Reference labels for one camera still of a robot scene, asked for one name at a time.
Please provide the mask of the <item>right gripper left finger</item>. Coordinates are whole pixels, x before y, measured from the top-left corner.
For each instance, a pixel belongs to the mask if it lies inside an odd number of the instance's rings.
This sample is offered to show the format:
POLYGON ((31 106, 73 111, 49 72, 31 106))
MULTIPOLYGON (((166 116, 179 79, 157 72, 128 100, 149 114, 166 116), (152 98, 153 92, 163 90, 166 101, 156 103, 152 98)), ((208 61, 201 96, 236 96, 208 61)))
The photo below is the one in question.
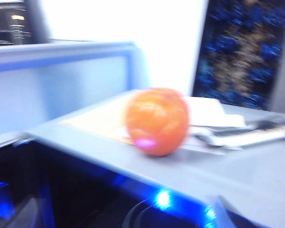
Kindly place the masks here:
POLYGON ((14 228, 53 228, 52 202, 47 197, 26 197, 17 207, 13 217, 14 228))

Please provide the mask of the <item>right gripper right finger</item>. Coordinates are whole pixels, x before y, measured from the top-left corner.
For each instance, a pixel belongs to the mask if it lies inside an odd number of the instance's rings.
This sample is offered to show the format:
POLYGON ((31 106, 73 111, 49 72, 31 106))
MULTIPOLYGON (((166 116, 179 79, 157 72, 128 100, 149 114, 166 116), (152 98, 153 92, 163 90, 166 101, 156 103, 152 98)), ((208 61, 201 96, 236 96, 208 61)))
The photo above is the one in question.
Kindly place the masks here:
POLYGON ((218 228, 249 228, 250 222, 238 214, 238 210, 224 197, 212 196, 211 206, 214 209, 218 228))

